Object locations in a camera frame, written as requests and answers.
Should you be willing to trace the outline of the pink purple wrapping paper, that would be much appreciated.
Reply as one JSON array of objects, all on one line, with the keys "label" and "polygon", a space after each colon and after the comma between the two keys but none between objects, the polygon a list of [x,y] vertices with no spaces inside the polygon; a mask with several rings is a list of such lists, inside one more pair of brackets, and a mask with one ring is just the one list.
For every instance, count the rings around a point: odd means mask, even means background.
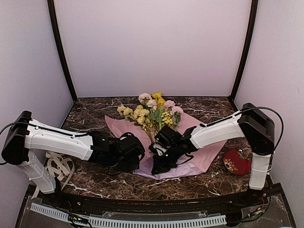
[{"label": "pink purple wrapping paper", "polygon": [[139,168],[134,170],[133,174],[154,180],[188,177],[205,173],[226,143],[226,141],[213,143],[203,148],[199,148],[197,151],[194,151],[194,146],[190,146],[190,153],[194,156],[193,159],[187,161],[188,157],[183,155],[177,161],[177,168],[173,168],[165,173],[153,175],[152,152],[148,149],[151,140],[148,134],[142,130],[141,127],[136,126],[133,122],[129,122],[125,119],[113,119],[106,115],[105,121],[115,137],[118,138],[122,136],[123,133],[130,132],[140,140],[145,149],[145,156],[140,161]]}]

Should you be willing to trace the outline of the yellow fuzzy poppy stem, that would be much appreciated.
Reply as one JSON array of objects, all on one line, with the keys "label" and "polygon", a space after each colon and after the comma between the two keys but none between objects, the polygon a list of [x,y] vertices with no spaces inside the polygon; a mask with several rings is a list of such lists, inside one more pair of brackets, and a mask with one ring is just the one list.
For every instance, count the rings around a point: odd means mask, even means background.
[{"label": "yellow fuzzy poppy stem", "polygon": [[157,92],[152,94],[152,98],[156,102],[157,106],[162,106],[166,102],[164,98],[162,97],[162,93]]}]

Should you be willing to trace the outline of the red floral dish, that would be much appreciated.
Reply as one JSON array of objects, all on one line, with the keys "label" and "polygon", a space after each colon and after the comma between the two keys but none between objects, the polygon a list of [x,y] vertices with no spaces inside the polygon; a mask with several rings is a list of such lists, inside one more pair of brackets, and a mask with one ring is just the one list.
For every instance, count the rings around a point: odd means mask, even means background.
[{"label": "red floral dish", "polygon": [[252,153],[250,149],[231,149],[224,153],[223,162],[226,169],[235,175],[251,172]]}]

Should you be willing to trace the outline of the black front table rail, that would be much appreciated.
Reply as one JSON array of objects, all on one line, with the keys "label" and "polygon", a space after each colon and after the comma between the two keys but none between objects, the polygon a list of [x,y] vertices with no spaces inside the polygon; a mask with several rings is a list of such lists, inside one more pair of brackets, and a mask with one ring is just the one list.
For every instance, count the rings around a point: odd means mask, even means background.
[{"label": "black front table rail", "polygon": [[182,200],[123,200],[103,199],[97,197],[81,196],[71,193],[60,193],[56,199],[65,203],[69,201],[73,212],[99,213],[102,210],[113,212],[186,212],[206,209],[211,212],[240,210],[249,206],[245,202],[245,192],[217,197]]}]

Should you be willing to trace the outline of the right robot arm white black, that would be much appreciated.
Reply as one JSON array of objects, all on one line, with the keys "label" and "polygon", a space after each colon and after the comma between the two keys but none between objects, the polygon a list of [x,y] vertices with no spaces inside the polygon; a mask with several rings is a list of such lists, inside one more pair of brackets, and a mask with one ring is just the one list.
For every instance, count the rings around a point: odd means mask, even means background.
[{"label": "right robot arm white black", "polygon": [[265,109],[246,103],[241,110],[225,118],[190,127],[183,134],[168,126],[162,127],[155,136],[156,143],[149,147],[154,152],[151,173],[157,175],[169,172],[177,168],[181,156],[192,159],[192,152],[206,146],[245,138],[251,147],[252,165],[250,190],[243,194],[242,201],[247,206],[253,206],[261,198],[260,190],[264,188],[271,157],[276,150],[275,123],[263,112]]}]

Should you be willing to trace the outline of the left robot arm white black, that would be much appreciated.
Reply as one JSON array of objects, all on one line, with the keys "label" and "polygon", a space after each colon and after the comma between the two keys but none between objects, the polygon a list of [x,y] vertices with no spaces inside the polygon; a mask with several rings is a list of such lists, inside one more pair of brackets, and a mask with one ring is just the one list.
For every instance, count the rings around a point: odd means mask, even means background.
[{"label": "left robot arm white black", "polygon": [[45,125],[24,111],[4,127],[8,130],[1,152],[5,163],[18,166],[39,190],[57,207],[67,203],[67,196],[59,189],[59,182],[38,160],[34,150],[56,152],[120,171],[139,168],[145,149],[132,133],[119,138],[105,137],[98,131],[75,133]]}]

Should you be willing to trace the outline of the right black frame post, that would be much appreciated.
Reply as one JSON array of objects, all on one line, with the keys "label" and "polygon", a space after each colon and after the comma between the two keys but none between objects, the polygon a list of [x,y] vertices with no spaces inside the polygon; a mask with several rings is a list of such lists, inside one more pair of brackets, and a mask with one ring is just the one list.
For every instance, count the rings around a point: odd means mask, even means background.
[{"label": "right black frame post", "polygon": [[251,40],[254,32],[254,26],[255,26],[255,21],[256,21],[256,16],[257,16],[257,8],[258,8],[258,0],[252,0],[251,1],[251,7],[250,7],[250,14],[249,14],[249,19],[248,19],[248,25],[247,25],[247,31],[246,31],[246,36],[245,36],[245,41],[243,45],[243,50],[240,58],[240,63],[238,66],[236,78],[232,87],[232,91],[230,96],[228,97],[228,100],[231,104],[234,104],[234,101],[236,99],[238,89],[241,83],[241,79],[245,70],[246,62],[247,62],[247,57],[249,54],[250,50],[250,45],[251,45]]}]

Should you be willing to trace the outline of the yellow daisy flower bunch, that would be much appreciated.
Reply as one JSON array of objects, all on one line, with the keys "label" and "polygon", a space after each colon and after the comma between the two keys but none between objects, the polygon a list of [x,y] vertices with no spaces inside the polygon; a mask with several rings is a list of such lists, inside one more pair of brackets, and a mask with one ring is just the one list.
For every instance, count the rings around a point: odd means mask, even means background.
[{"label": "yellow daisy flower bunch", "polygon": [[163,112],[161,114],[161,124],[162,125],[173,125],[172,115],[168,112]]}]

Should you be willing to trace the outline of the pink rose flower stem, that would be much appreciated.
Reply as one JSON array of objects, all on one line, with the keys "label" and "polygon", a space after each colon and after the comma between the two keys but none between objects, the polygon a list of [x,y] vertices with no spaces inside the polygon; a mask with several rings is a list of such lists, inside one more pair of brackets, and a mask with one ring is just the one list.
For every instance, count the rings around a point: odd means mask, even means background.
[{"label": "pink rose flower stem", "polygon": [[181,121],[181,116],[184,111],[181,107],[177,106],[172,100],[165,100],[166,102],[162,106],[157,106],[156,102],[152,98],[152,95],[148,93],[143,93],[139,95],[139,102],[145,109],[150,111],[150,119],[152,120],[153,129],[158,132],[162,127],[167,125],[162,125],[161,114],[163,112],[168,112],[172,115],[173,125],[168,125],[170,128],[177,130],[179,123]]}]

